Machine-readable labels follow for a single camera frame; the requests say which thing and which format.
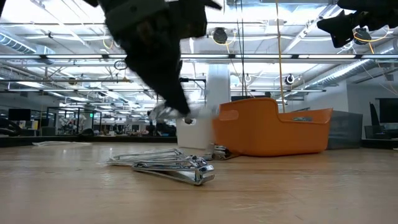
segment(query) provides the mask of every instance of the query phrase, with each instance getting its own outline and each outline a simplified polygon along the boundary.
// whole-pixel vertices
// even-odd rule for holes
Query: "wall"
[[[286,112],[310,108],[311,110],[319,110],[325,108],[333,108],[338,111],[348,111],[347,84],[342,81],[338,86],[324,88],[324,93],[309,93],[305,96],[304,101],[288,101],[285,107]]]
[[[59,106],[59,98],[53,96],[40,96],[37,93],[28,93],[28,97],[19,93],[0,94],[0,108],[27,108],[37,111],[46,111],[48,106]]]
[[[398,96],[386,90],[380,85],[348,85],[348,106],[349,112],[363,114],[363,126],[372,125],[369,103],[373,103],[379,115],[379,100],[376,98],[397,98]]]

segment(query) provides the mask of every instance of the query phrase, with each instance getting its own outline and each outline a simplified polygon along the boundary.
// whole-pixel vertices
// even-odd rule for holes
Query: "orange plastic tub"
[[[322,152],[328,145],[332,111],[280,114],[276,101],[269,98],[225,103],[213,121],[215,143],[245,156]],[[310,121],[297,121],[301,118]]]

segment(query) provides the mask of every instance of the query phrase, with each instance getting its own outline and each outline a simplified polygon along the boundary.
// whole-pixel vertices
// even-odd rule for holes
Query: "wooden table surface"
[[[103,164],[111,155],[170,147],[0,149],[0,223],[398,222],[396,151],[237,157],[211,162],[216,178],[199,187]]]

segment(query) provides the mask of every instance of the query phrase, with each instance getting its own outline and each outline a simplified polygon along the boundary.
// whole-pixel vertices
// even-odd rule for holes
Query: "metal tool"
[[[119,154],[109,158],[106,162],[112,166],[132,166],[139,161],[169,161],[172,159],[184,159],[186,155],[178,149],[161,149],[134,154]]]
[[[160,175],[194,185],[201,185],[214,179],[212,165],[197,156],[188,156],[184,159],[152,160],[135,162],[132,169],[139,172]]]
[[[216,160],[227,160],[237,157],[239,155],[233,154],[224,146],[217,146],[214,144],[210,144],[208,149],[206,150],[203,158],[207,161],[211,161],[213,159]]]

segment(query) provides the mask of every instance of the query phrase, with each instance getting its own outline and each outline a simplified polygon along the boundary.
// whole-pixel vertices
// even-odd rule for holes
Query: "white pillar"
[[[207,102],[210,108],[231,101],[228,64],[209,64],[207,74]]]

